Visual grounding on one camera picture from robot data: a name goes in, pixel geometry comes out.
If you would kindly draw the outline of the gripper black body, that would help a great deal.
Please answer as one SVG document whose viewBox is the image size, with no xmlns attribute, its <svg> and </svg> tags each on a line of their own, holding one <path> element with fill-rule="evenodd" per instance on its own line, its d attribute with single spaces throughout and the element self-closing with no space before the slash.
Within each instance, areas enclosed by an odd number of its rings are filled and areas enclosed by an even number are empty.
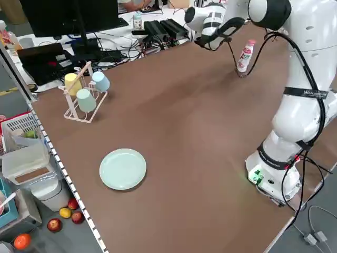
<svg viewBox="0 0 337 253">
<path fill-rule="evenodd" d="M 195 39 L 195 43 L 209 51 L 216 51 L 223 43 L 231 42 L 231 34 L 212 34 L 204 35 Z"/>
</svg>

